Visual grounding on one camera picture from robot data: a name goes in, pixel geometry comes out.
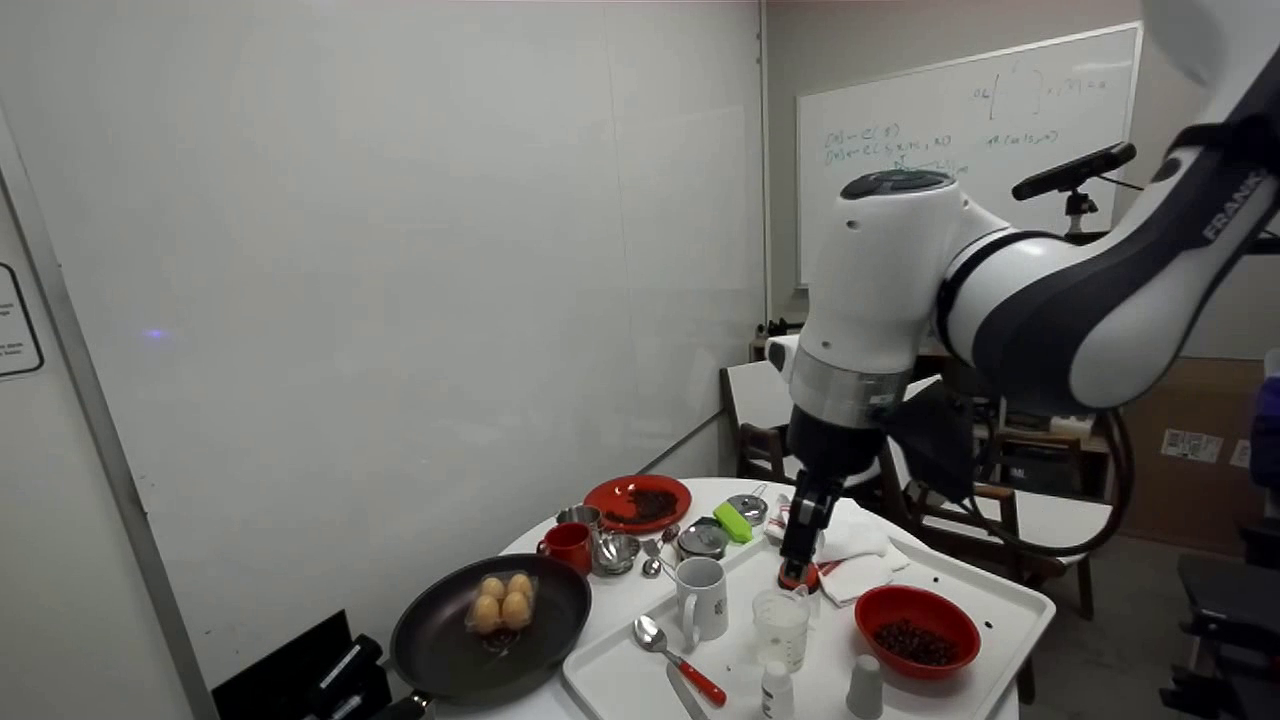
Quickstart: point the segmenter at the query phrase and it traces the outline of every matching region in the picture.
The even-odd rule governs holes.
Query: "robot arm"
[[[1137,207],[1096,243],[1020,230],[941,171],[853,180],[790,361],[805,473],[779,583],[805,574],[844,476],[875,465],[930,317],[1014,405],[1115,407],[1166,376],[1277,207],[1280,52],[1224,122],[1176,134]]]

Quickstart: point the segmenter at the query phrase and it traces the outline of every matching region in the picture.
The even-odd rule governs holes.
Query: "small bowl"
[[[953,599],[925,593],[925,586],[905,586],[905,583],[886,583],[886,586],[866,593],[853,607],[853,625],[866,636],[866,642],[881,655],[886,668],[911,677],[911,681],[955,677],[978,659],[978,650],[985,642],[978,625]],[[930,665],[921,655],[905,655],[897,646],[886,646],[881,630],[890,630],[893,625],[916,627],[916,630],[930,630],[930,636],[953,642],[948,659]]]

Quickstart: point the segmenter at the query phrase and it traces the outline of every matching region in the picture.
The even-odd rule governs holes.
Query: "white table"
[[[775,498],[775,490],[790,490],[790,484],[759,484],[759,481],[742,481],[742,476],[693,476],[685,481],[693,490],[693,514],[707,514],[717,503],[724,503],[727,496],[742,490],[758,490]],[[871,514],[866,507],[841,507],[834,512],[834,534],[841,530],[841,518],[850,514]],[[518,545],[507,545],[505,551],[533,551],[535,539],[552,526],[552,514],[535,526],[527,526]],[[612,630],[630,627],[639,612],[649,612],[651,603],[660,603],[663,597],[674,597],[668,578],[644,578],[639,568],[633,568],[630,574],[591,574],[591,617],[583,625],[582,646],[609,640]],[[507,702],[502,713],[490,714],[518,714],[518,720],[582,720],[583,713],[578,709],[578,699],[570,696],[566,681],[543,682],[542,690],[526,696],[522,702]],[[994,720],[1016,720],[1020,702],[1016,702],[1016,687],[1003,690],[1003,699],[997,702]]]

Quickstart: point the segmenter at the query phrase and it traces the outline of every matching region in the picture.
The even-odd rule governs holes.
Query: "white tray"
[[[916,583],[948,597],[978,619],[985,642],[972,668],[953,681],[921,682],[886,677],[886,720],[994,714],[997,699],[1010,690],[1014,677],[1047,627],[1058,612],[1054,599],[931,546],[921,546],[905,534],[897,534],[890,546],[900,554],[893,583]],[[754,597],[775,578],[775,545],[749,545],[727,554],[724,568],[733,603],[727,630],[700,642],[688,659],[727,690],[724,709],[704,702],[707,714],[763,714],[754,640]],[[853,603],[835,607],[830,597],[811,597],[811,603],[818,612],[810,627],[805,668],[791,677],[795,714],[850,714],[844,690],[853,677]],[[582,709],[599,720],[688,714],[668,687],[663,659],[644,650],[630,627],[591,646],[578,646],[566,659],[566,682],[582,699]]]

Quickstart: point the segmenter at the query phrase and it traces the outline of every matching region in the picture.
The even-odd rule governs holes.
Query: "frying pan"
[[[526,572],[535,607],[526,630],[471,636],[466,627],[484,574]],[[502,709],[548,682],[591,612],[591,586],[542,554],[493,554],[469,565],[409,603],[392,630],[392,668],[412,687],[380,720],[415,720],[434,709]]]

